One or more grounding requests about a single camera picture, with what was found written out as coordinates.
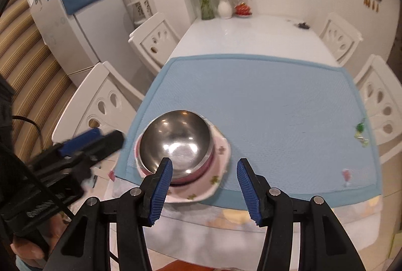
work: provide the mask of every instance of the white vase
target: white vase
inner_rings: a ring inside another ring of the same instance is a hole
[[[232,18],[233,9],[229,0],[219,0],[218,14],[222,19]]]

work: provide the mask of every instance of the blue rubber grip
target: blue rubber grip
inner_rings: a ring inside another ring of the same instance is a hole
[[[150,224],[154,224],[159,219],[162,213],[163,204],[165,203],[166,195],[168,194],[170,182],[173,176],[173,164],[172,161],[166,163],[165,169],[160,176],[159,182],[156,185],[155,191],[151,198],[151,206],[149,211],[148,220]]]
[[[75,152],[78,152],[89,143],[102,137],[99,128],[90,129],[69,141],[64,142],[63,147],[59,149],[61,157],[73,156]]]
[[[260,200],[241,160],[237,162],[236,170],[237,180],[242,190],[244,200],[246,201],[250,218],[254,220],[258,226],[261,226],[263,217],[260,213]]]

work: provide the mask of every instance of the blue tablecloth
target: blue tablecloth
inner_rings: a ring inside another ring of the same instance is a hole
[[[232,148],[221,188],[205,204],[247,209],[236,178],[244,157],[291,197],[320,195],[338,207],[381,194],[377,147],[368,121],[363,136],[371,145],[363,148],[354,138],[365,109],[343,68],[255,55],[171,59],[130,127],[115,170],[119,178],[141,183],[136,138],[154,118],[180,109],[209,119]]]

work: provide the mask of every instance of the chair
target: chair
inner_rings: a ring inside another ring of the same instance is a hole
[[[142,63],[156,76],[179,40],[165,15],[158,12],[133,31],[128,42]]]
[[[345,65],[363,41],[361,33],[334,12],[328,15],[320,38],[341,66]]]
[[[402,86],[385,61],[371,55],[354,81],[360,88],[377,145],[402,134]],[[400,151],[402,142],[382,155],[381,163]]]
[[[143,98],[109,62],[98,63],[64,109],[52,140],[59,143],[90,128],[127,134]]]

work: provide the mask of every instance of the stainless steel bowl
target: stainless steel bowl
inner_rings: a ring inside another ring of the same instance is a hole
[[[184,184],[204,174],[213,151],[214,141],[204,118],[176,110],[161,115],[146,128],[139,143],[139,161],[146,173],[155,173],[162,158],[170,158],[172,184]]]

